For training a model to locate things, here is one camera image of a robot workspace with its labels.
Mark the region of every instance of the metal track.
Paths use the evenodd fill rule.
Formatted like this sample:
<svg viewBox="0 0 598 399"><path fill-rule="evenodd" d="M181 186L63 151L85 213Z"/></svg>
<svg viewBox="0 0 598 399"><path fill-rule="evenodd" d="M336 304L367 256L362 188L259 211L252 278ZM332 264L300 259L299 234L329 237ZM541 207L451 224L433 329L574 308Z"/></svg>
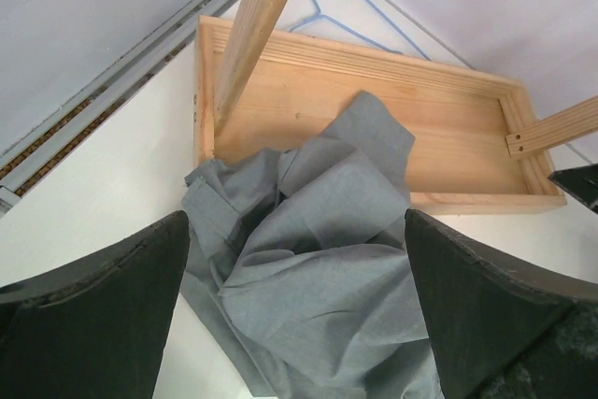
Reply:
<svg viewBox="0 0 598 399"><path fill-rule="evenodd" d="M0 157L0 168L11 164L32 144L43 137L73 109L88 101L79 114L60 128L23 162L0 179L0 217L20 199L16 192L69 142L117 102L130 98L195 37L200 15L218 16L236 0L192 0L160 28L147 36L89 86L68 100L26 138Z"/></svg>

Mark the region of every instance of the wood grain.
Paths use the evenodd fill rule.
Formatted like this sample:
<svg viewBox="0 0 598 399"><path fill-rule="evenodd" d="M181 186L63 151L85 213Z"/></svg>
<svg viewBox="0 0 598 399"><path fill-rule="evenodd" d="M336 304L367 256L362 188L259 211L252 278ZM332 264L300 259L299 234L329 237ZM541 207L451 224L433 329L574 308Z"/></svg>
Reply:
<svg viewBox="0 0 598 399"><path fill-rule="evenodd" d="M199 165L214 158L214 50L211 27L199 23L195 39L194 161Z"/></svg>
<svg viewBox="0 0 598 399"><path fill-rule="evenodd" d="M218 54L215 63L221 63ZM227 127L216 137L216 156L238 161L264 147L297 148L363 89L416 136L406 172L412 191L528 192L519 163L506 149L497 99L405 89L396 82L271 61L256 65Z"/></svg>
<svg viewBox="0 0 598 399"><path fill-rule="evenodd" d="M202 18L201 24L212 30L218 72L231 23ZM546 154L520 162L508 152L505 137L534 120L518 81L277 31L214 137L215 156L235 162L266 147L298 148L360 91L380 98L416 136L406 170L414 207L437 215L491 214L564 204L546 179Z"/></svg>
<svg viewBox="0 0 598 399"><path fill-rule="evenodd" d="M216 83L216 128L235 108L287 0L241 0Z"/></svg>
<svg viewBox="0 0 598 399"><path fill-rule="evenodd" d="M566 203L560 196L412 192L411 203L431 215L537 214Z"/></svg>
<svg viewBox="0 0 598 399"><path fill-rule="evenodd" d="M532 100L525 88L517 88L501 98L501 107L509 133L518 133L537 122ZM554 171L554 164L547 151L521 159L520 166L530 193L559 195L565 204L564 194L548 179Z"/></svg>
<svg viewBox="0 0 598 399"><path fill-rule="evenodd" d="M233 22L209 17L202 21L213 26L214 51L224 51ZM511 78L279 30L272 32L261 59L460 93L501 96L522 86Z"/></svg>
<svg viewBox="0 0 598 399"><path fill-rule="evenodd" d="M596 131L598 96L508 135L506 143L511 156L521 159Z"/></svg>

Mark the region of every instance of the gray cloth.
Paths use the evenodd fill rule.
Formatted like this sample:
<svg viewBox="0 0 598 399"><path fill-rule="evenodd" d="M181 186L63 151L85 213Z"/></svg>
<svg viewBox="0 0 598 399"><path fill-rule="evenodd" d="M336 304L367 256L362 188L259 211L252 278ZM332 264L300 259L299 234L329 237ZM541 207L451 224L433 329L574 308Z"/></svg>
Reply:
<svg viewBox="0 0 598 399"><path fill-rule="evenodd" d="M402 250L413 143L361 93L299 150L187 177L181 291L254 395L441 397Z"/></svg>

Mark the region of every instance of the black padded block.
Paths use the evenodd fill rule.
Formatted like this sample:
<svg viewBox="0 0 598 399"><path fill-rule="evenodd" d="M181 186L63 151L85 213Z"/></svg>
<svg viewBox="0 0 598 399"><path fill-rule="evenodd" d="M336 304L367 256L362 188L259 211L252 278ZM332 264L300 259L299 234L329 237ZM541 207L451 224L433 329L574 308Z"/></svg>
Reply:
<svg viewBox="0 0 598 399"><path fill-rule="evenodd" d="M557 170L548 178L579 203L598 214L598 164Z"/></svg>
<svg viewBox="0 0 598 399"><path fill-rule="evenodd" d="M416 210L406 246L447 399L598 397L598 285Z"/></svg>
<svg viewBox="0 0 598 399"><path fill-rule="evenodd" d="M0 398L151 398L188 250L176 212L1 288Z"/></svg>

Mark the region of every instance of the wooden dowel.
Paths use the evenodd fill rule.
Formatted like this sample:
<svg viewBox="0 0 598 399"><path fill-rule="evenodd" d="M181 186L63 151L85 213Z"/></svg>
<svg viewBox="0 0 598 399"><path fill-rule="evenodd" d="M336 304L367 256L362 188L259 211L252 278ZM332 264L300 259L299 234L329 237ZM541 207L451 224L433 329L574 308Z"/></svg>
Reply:
<svg viewBox="0 0 598 399"><path fill-rule="evenodd" d="M216 133L235 108L287 0L241 0L215 91Z"/></svg>
<svg viewBox="0 0 598 399"><path fill-rule="evenodd" d="M195 165L214 158L214 49L212 28L199 23L195 38L195 66L199 85L195 101Z"/></svg>
<svg viewBox="0 0 598 399"><path fill-rule="evenodd" d="M511 157L522 159L598 131L598 96L506 137Z"/></svg>

